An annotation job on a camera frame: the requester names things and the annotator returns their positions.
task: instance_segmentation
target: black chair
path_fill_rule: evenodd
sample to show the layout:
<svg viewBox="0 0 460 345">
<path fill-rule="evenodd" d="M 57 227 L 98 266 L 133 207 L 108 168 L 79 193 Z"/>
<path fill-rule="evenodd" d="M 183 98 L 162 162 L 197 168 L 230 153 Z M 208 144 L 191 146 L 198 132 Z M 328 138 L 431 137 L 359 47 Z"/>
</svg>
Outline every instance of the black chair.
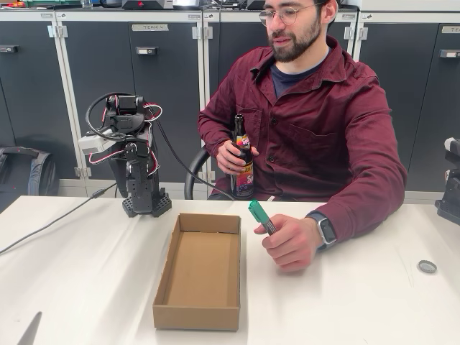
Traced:
<svg viewBox="0 0 460 345">
<path fill-rule="evenodd" d="M 193 158 L 192 163 L 190 164 L 190 171 L 195 175 L 198 175 L 201 167 L 203 164 L 208 160 L 209 153 L 205 150 L 204 147 L 200 149 L 198 154 Z M 184 197 L 186 200 L 193 200 L 193 186 L 195 185 L 195 178 L 192 175 L 187 174 L 185 178 L 185 186 L 184 186 Z"/>
</svg>

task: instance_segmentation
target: brown cardboard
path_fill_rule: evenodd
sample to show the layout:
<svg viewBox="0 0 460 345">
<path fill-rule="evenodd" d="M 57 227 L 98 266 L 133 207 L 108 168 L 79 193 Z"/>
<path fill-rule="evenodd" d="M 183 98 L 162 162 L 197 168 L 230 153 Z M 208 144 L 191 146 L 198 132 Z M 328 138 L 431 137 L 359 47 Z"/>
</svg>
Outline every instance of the brown cardboard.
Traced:
<svg viewBox="0 0 460 345">
<path fill-rule="evenodd" d="M 181 213 L 153 318 L 157 328 L 237 330 L 240 218 Z"/>
</svg>

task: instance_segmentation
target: smartwatch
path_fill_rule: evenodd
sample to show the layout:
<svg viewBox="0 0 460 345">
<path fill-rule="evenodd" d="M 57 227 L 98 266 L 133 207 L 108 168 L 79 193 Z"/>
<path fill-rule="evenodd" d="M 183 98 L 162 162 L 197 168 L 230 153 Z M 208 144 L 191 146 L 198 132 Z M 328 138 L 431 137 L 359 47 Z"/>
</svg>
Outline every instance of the smartwatch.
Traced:
<svg viewBox="0 0 460 345">
<path fill-rule="evenodd" d="M 329 218 L 319 212 L 310 213 L 307 217 L 316 221 L 319 234 L 323 239 L 323 245 L 318 249 L 327 249 L 332 247 L 337 241 L 337 236 Z"/>
</svg>

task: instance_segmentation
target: man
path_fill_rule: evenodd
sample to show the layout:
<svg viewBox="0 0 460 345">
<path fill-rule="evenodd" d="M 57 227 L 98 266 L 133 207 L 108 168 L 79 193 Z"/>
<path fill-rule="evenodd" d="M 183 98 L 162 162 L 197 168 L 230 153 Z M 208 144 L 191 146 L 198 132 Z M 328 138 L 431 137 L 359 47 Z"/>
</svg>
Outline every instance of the man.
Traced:
<svg viewBox="0 0 460 345">
<path fill-rule="evenodd" d="M 255 198 L 327 201 L 304 219 L 273 217 L 278 232 L 262 241 L 281 268 L 299 270 L 318 248 L 373 230 L 397 210 L 407 173 L 377 76 L 326 36 L 336 0 L 266 0 L 264 7 L 271 47 L 234 63 L 198 125 L 219 168 L 238 174 L 244 161 L 231 129 L 234 115 L 244 115 Z M 228 190 L 229 179 L 217 186 Z"/>
</svg>

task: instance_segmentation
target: cabinet door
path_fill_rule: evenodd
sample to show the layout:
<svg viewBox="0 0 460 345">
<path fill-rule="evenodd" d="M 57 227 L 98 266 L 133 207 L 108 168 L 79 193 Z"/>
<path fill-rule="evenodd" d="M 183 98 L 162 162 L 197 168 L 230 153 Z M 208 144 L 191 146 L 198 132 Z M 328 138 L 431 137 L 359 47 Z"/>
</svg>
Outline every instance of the cabinet door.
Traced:
<svg viewBox="0 0 460 345">
<path fill-rule="evenodd" d="M 409 168 L 437 24 L 366 24 L 359 60 L 387 92 L 401 162 Z"/>
<path fill-rule="evenodd" d="M 66 22 L 65 25 L 69 34 L 65 46 L 80 131 L 84 136 L 90 130 L 85 120 L 86 110 L 96 98 L 115 91 L 134 93 L 129 25 L 126 22 Z M 91 123 L 95 127 L 101 123 L 103 109 L 102 101 L 91 113 Z M 88 158 L 86 155 L 91 179 L 114 179 L 107 162 L 92 165 Z"/>
<path fill-rule="evenodd" d="M 16 144 L 54 154 L 59 178 L 77 166 L 55 40 L 50 22 L 0 22 L 0 80 Z"/>
<path fill-rule="evenodd" d="M 168 31 L 132 31 L 131 55 L 136 93 L 163 109 L 161 125 L 179 158 L 189 166 L 201 147 L 196 23 L 167 23 Z M 156 55 L 138 55 L 136 47 L 157 47 Z M 154 123 L 160 182 L 184 183 L 184 169 L 173 157 Z"/>
<path fill-rule="evenodd" d="M 213 39 L 209 40 L 209 89 L 216 92 L 230 67 L 242 55 L 257 47 L 268 46 L 267 28 L 260 22 L 210 23 Z M 345 27 L 350 23 L 333 23 L 328 35 L 335 37 L 347 50 L 348 40 L 344 39 Z"/>
<path fill-rule="evenodd" d="M 460 34 L 443 33 L 440 25 L 433 51 L 430 77 L 410 162 L 408 189 L 444 191 L 446 170 L 444 142 L 460 137 L 460 59 L 442 58 L 441 50 L 460 50 Z"/>
<path fill-rule="evenodd" d="M 6 108 L 3 88 L 0 82 L 0 147 L 14 146 L 15 144 L 12 123 L 9 120 L 8 109 Z"/>
</svg>

